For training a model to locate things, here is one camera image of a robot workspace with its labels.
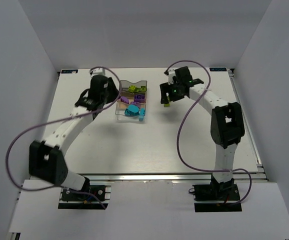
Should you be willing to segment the purple square lego brick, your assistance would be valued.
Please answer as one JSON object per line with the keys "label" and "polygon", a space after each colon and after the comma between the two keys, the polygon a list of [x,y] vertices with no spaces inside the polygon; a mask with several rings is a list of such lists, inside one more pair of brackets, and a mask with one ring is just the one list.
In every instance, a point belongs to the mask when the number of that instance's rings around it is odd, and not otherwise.
{"label": "purple square lego brick", "polygon": [[134,96],[134,101],[139,103],[144,103],[146,100],[146,96],[144,94],[136,94]]}

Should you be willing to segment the long green lego brick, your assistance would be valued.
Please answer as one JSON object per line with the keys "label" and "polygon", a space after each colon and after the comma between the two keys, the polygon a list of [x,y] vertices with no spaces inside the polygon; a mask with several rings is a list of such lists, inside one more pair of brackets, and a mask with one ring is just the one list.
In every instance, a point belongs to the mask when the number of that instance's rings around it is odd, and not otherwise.
{"label": "long green lego brick", "polygon": [[138,93],[138,92],[139,92],[139,88],[136,87],[135,85],[131,85],[131,86],[128,88],[127,91],[130,92],[130,93]]}

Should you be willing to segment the cyan lego brick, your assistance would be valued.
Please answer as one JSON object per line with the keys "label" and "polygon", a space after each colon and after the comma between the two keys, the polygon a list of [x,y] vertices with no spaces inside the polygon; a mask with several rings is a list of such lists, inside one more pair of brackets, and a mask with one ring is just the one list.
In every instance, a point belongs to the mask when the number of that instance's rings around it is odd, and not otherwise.
{"label": "cyan lego brick", "polygon": [[145,109],[145,108],[141,108],[141,109],[139,110],[138,120],[139,120],[140,122],[143,122],[144,119],[145,119],[145,115],[146,115],[146,109]]}

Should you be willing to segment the purple round lego piece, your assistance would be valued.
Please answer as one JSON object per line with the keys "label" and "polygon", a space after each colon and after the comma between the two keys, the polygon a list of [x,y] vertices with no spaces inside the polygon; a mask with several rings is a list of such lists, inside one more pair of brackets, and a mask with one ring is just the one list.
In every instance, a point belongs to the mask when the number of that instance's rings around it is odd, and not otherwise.
{"label": "purple round lego piece", "polygon": [[130,103],[131,105],[141,105],[142,103],[141,102],[138,102],[138,101],[132,101],[131,103]]}

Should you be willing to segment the small cyan square lego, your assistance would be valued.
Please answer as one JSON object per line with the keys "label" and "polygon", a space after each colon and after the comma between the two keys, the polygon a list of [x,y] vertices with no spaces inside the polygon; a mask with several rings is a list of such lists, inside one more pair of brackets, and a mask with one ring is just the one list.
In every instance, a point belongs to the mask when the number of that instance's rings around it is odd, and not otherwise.
{"label": "small cyan square lego", "polygon": [[124,115],[130,117],[131,116],[131,112],[128,109],[126,109],[125,112],[124,112]]}

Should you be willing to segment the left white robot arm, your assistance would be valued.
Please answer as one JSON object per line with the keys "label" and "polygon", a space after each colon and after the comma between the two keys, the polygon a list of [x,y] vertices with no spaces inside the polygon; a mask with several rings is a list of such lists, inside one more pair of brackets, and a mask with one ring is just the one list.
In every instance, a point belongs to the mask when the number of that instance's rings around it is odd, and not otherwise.
{"label": "left white robot arm", "polygon": [[85,89],[69,115],[60,126],[42,141],[33,141],[29,146],[29,174],[56,187],[77,192],[87,192],[90,181],[68,169],[65,161],[67,150],[82,132],[91,124],[100,110],[113,103],[119,91],[111,77],[94,75],[90,87]]}

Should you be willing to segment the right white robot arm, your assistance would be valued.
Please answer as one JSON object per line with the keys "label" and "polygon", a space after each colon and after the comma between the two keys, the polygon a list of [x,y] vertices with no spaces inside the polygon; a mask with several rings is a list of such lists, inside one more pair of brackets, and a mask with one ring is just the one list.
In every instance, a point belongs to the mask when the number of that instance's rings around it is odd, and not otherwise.
{"label": "right white robot arm", "polygon": [[164,74],[168,81],[159,86],[160,103],[166,105],[188,97],[210,114],[210,135],[216,146],[211,181],[216,185],[232,185],[235,152],[245,135],[241,105],[217,96],[209,90],[210,82],[204,85],[201,79],[193,78],[187,66],[168,68]]}

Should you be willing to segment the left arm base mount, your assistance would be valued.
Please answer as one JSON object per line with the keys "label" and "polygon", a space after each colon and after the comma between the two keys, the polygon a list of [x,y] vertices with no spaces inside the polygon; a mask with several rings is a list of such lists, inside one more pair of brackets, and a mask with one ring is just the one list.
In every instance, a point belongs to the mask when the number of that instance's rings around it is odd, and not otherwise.
{"label": "left arm base mount", "polygon": [[60,192],[60,210],[105,210],[111,199],[112,185],[91,181],[83,191],[64,188]]}

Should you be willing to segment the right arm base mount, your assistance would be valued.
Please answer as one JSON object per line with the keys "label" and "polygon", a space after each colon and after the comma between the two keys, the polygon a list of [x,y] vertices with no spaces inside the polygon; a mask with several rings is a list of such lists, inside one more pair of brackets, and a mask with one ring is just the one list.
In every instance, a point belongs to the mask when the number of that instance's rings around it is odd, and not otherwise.
{"label": "right arm base mount", "polygon": [[214,177],[209,184],[195,184],[188,190],[194,196],[196,213],[241,212],[240,193],[235,180],[218,183]]}

